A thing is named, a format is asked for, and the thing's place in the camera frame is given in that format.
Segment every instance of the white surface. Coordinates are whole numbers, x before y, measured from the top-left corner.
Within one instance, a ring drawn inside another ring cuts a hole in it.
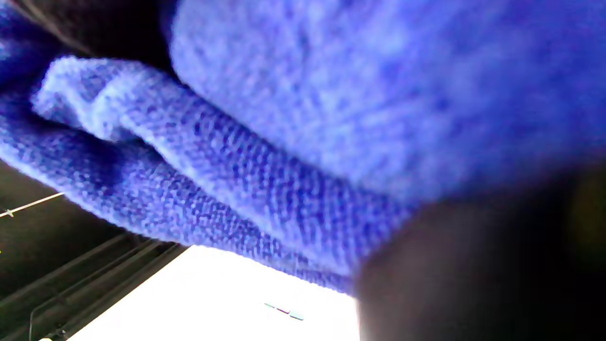
[[[303,321],[264,305],[291,309]],[[355,301],[224,251],[192,247],[70,341],[358,341]]]

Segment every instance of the knit texture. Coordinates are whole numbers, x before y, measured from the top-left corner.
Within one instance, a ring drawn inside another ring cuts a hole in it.
[[[606,157],[604,1],[166,0],[180,81],[0,13],[2,159],[338,291],[423,204]]]

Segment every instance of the black surface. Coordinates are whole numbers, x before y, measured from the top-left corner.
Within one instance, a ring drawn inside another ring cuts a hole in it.
[[[0,163],[0,211],[54,193]],[[0,217],[0,300],[121,232],[64,197]]]

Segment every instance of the blue knit fabric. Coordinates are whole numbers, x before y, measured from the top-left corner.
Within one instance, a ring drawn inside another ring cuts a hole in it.
[[[180,81],[0,7],[0,158],[133,232],[350,292],[423,204],[606,157],[606,1],[164,5]]]

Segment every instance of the white wire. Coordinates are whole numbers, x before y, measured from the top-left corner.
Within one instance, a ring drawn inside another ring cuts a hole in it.
[[[6,212],[4,212],[4,213],[0,213],[0,218],[1,218],[1,217],[4,217],[5,215],[9,215],[9,216],[11,216],[11,217],[12,217],[12,216],[13,216],[13,213],[15,213],[15,212],[19,212],[19,211],[21,211],[22,209],[26,209],[26,208],[28,208],[28,207],[32,207],[32,206],[34,206],[34,205],[37,205],[37,204],[43,203],[43,202],[45,202],[45,201],[47,201],[47,200],[51,200],[51,199],[56,198],[56,197],[60,197],[60,196],[62,196],[62,195],[63,195],[63,193],[57,193],[57,194],[53,194],[53,195],[51,195],[51,196],[49,196],[49,197],[46,197],[46,198],[43,198],[43,199],[40,199],[40,200],[36,200],[36,201],[34,201],[34,202],[32,202],[32,203],[29,203],[29,204],[27,204],[27,205],[23,205],[23,206],[18,207],[18,208],[16,208],[16,209],[7,209],[7,210],[6,210]]]

